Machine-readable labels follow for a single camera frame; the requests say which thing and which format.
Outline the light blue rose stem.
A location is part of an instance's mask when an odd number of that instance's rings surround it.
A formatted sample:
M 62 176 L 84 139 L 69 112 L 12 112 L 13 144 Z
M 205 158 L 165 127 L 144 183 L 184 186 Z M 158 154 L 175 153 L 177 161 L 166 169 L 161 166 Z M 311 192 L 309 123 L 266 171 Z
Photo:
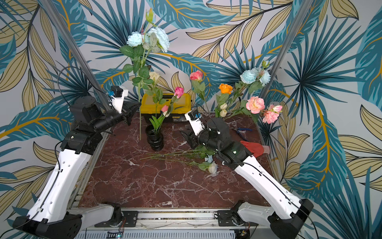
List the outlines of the light blue rose stem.
M 212 163 L 215 153 L 215 150 L 208 149 L 202 145 L 190 150 L 179 150 L 169 153 L 148 153 L 146 157 L 142 157 L 140 160 L 155 159 L 196 165 L 204 162 Z

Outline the pink peony spray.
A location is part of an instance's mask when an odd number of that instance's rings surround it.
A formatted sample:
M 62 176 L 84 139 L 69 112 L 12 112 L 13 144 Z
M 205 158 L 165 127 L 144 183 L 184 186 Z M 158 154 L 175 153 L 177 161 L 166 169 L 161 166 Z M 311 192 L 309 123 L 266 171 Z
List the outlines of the pink peony spray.
M 264 99 L 256 96 L 247 101 L 242 101 L 239 109 L 235 110 L 233 114 L 245 114 L 254 119 L 260 117 L 263 123 L 272 124 L 278 120 L 282 110 L 282 105 L 271 104 L 266 107 Z

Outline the pale blue white rose spray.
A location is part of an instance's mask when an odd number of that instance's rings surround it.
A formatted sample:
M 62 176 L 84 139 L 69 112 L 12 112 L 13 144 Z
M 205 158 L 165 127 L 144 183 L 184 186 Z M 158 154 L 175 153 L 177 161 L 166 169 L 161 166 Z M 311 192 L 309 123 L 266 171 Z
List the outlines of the pale blue white rose spray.
M 150 79 L 151 67 L 147 65 L 147 58 L 150 53 L 167 52 L 170 46 L 166 32 L 155 22 L 154 11 L 150 9 L 146 12 L 145 23 L 140 31 L 133 32 L 128 38 L 126 45 L 119 51 L 131 60 L 123 66 L 122 70 L 126 74 L 133 74 L 133 86 L 137 88 L 138 102 L 142 101 L 143 89 L 150 89 L 154 81 Z

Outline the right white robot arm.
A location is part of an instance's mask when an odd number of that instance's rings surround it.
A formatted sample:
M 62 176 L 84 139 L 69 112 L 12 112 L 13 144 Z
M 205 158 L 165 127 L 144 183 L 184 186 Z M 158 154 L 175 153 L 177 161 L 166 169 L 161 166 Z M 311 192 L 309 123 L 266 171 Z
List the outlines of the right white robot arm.
M 274 179 L 243 144 L 231 137 L 229 125 L 222 118 L 212 118 L 203 124 L 198 113 L 192 111 L 186 113 L 185 118 L 191 128 L 181 134 L 191 148 L 202 145 L 214 151 L 223 165 L 246 179 L 269 203 L 264 207 L 240 200 L 230 210 L 218 211 L 219 225 L 265 226 L 280 239 L 295 239 L 301 235 L 313 209 L 312 202 L 299 199 Z

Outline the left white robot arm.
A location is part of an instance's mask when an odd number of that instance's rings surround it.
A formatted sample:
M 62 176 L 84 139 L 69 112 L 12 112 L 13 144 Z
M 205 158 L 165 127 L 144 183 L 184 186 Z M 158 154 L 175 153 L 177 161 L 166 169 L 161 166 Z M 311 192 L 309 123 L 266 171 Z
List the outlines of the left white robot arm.
M 27 215 L 14 220 L 13 229 L 44 239 L 73 239 L 78 232 L 97 224 L 120 224 L 121 209 L 114 203 L 67 210 L 81 172 L 102 141 L 102 132 L 122 121 L 130 124 L 141 105 L 125 103 L 123 97 L 112 102 L 114 110 L 105 114 L 91 96 L 80 97 L 69 107 L 75 128 L 65 136 L 56 156 L 57 165 L 40 197 Z

